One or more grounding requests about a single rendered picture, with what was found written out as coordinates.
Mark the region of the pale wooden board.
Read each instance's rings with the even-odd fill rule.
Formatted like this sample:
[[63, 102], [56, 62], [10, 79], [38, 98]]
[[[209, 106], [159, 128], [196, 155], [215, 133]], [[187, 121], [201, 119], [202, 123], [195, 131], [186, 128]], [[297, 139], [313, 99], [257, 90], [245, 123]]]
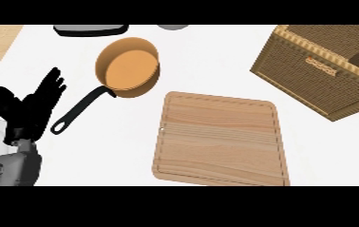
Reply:
[[13, 44], [16, 35], [22, 30], [22, 25], [0, 25], [0, 60], [3, 59]]

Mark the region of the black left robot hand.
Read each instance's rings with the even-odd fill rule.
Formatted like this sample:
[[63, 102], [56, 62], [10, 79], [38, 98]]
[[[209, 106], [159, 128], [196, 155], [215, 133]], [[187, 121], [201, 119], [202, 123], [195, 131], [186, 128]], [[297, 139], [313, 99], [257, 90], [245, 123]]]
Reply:
[[0, 117], [7, 122], [3, 143], [11, 145], [19, 140], [35, 142], [41, 138], [51, 110], [66, 89], [60, 70], [53, 67], [34, 93], [19, 100], [0, 86]]

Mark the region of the brown wicker basket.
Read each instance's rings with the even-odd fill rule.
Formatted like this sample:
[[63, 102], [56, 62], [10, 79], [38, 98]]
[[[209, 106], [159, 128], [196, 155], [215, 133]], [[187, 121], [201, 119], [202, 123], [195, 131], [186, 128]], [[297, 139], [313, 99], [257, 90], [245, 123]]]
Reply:
[[251, 67], [329, 121], [359, 112], [359, 25], [277, 26]]

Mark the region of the wooden cutting board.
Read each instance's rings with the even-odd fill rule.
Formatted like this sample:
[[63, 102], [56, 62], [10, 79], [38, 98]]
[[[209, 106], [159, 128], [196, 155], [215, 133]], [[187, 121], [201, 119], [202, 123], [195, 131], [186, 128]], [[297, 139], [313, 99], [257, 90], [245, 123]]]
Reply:
[[289, 184], [274, 104], [171, 92], [152, 160], [162, 180], [203, 185]]

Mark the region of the black and grey tray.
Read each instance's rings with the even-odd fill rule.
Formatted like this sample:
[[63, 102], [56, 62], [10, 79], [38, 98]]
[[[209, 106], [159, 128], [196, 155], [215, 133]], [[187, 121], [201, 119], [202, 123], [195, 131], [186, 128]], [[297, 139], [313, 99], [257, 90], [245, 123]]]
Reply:
[[60, 36], [97, 37], [125, 33], [128, 25], [54, 25], [53, 29]]

